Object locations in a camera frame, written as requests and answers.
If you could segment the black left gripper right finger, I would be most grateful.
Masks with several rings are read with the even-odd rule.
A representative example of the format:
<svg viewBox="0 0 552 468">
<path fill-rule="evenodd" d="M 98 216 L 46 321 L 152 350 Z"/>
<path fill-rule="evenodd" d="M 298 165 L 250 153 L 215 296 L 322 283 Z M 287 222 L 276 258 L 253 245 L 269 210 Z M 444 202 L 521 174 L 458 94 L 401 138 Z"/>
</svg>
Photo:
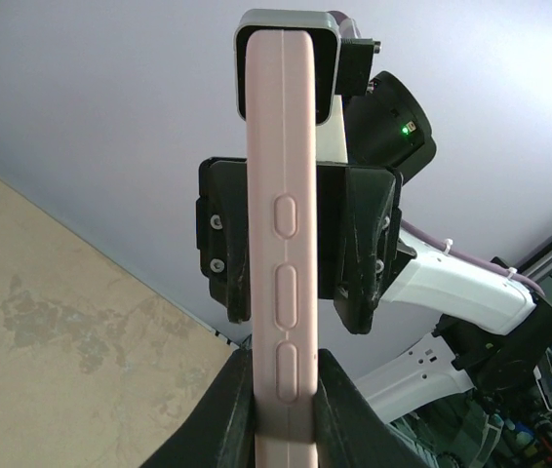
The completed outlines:
<svg viewBox="0 0 552 468">
<path fill-rule="evenodd" d="M 426 465 L 391 434 L 327 349 L 319 351 L 313 409 L 321 467 L 421 468 Z"/>
</svg>

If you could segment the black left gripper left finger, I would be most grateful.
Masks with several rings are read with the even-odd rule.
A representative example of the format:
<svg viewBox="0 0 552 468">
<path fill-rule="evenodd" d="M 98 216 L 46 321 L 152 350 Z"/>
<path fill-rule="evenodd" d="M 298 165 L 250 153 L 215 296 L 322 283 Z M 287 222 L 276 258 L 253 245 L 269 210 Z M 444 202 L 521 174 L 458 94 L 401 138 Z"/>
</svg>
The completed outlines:
<svg viewBox="0 0 552 468">
<path fill-rule="evenodd" d="M 252 352 L 237 349 L 191 414 L 142 465 L 253 467 L 255 427 Z"/>
</svg>

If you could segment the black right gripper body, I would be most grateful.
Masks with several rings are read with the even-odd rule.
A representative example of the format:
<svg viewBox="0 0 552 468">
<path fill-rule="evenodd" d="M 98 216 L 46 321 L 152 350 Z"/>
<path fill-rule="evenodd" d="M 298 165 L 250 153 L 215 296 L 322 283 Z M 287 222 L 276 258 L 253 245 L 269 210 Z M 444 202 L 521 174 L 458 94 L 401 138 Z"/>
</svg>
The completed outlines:
<svg viewBox="0 0 552 468">
<path fill-rule="evenodd" d="M 316 169 L 318 296 L 378 300 L 403 270 L 402 175 L 334 162 Z M 201 163 L 196 242 L 211 297 L 249 299 L 246 160 Z"/>
</svg>

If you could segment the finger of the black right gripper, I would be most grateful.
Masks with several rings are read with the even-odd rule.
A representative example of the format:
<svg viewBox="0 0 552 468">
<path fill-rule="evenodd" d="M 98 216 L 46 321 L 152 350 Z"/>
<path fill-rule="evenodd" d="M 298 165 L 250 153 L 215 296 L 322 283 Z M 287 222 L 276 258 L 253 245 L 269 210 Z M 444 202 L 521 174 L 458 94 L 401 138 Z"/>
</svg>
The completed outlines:
<svg viewBox="0 0 552 468">
<path fill-rule="evenodd" d="M 210 208 L 222 225 L 210 245 L 210 258 L 224 263 L 212 272 L 210 295 L 226 308 L 231 323 L 251 318 L 248 248 L 248 189 L 246 164 L 213 160 L 207 169 Z"/>
<path fill-rule="evenodd" d="M 367 334 L 394 248 L 398 179 L 385 169 L 348 167 L 339 227 L 334 305 L 345 328 Z"/>
</svg>

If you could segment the light pink phone case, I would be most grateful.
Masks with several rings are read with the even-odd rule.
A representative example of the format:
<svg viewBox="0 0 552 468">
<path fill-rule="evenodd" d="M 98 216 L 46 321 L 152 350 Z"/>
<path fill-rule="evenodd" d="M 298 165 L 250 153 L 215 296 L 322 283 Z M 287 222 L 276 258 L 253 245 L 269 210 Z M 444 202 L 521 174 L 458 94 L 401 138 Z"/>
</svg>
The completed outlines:
<svg viewBox="0 0 552 468">
<path fill-rule="evenodd" d="M 316 159 L 275 149 L 247 161 L 256 466 L 315 467 Z"/>
</svg>

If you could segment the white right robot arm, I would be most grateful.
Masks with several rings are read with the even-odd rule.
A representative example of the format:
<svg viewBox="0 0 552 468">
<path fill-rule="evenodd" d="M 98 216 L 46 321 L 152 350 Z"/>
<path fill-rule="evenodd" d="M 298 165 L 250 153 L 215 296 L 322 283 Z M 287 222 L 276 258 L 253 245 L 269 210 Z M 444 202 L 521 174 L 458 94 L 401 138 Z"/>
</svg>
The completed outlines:
<svg viewBox="0 0 552 468">
<path fill-rule="evenodd" d="M 509 268 L 456 252 L 406 223 L 403 185 L 434 157 L 431 125 L 409 90 L 381 72 L 336 103 L 339 143 L 309 156 L 305 117 L 255 122 L 246 159 L 199 169 L 197 247 L 212 298 L 251 322 L 258 419 L 268 431 L 310 430 L 319 374 L 317 303 L 353 334 L 379 305 L 435 312 L 436 328 L 375 373 L 384 421 L 476 389 L 535 382 L 552 344 L 552 303 Z"/>
</svg>

